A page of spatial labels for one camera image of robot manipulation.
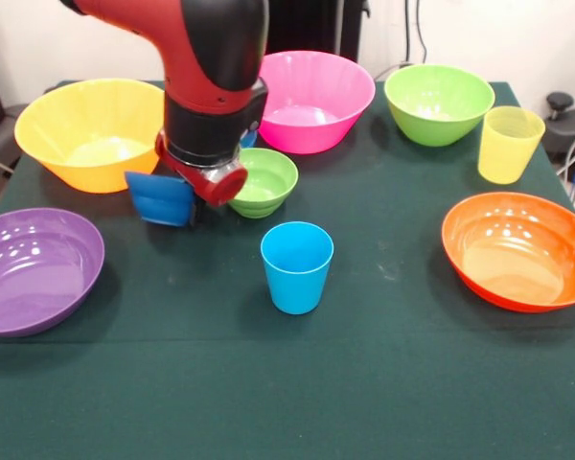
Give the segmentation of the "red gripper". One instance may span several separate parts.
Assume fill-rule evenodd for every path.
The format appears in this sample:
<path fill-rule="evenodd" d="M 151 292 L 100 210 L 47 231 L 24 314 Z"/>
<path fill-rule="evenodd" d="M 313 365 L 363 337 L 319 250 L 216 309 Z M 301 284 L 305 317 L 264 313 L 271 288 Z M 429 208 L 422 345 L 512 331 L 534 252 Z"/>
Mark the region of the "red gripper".
<path fill-rule="evenodd" d="M 239 193 L 248 177 L 248 172 L 239 157 L 209 168 L 195 167 L 182 162 L 169 153 L 164 131 L 157 134 L 155 151 L 164 164 L 194 189 L 196 195 L 191 204 L 190 228 L 196 228 L 203 221 L 206 202 L 212 206 L 225 204 Z"/>

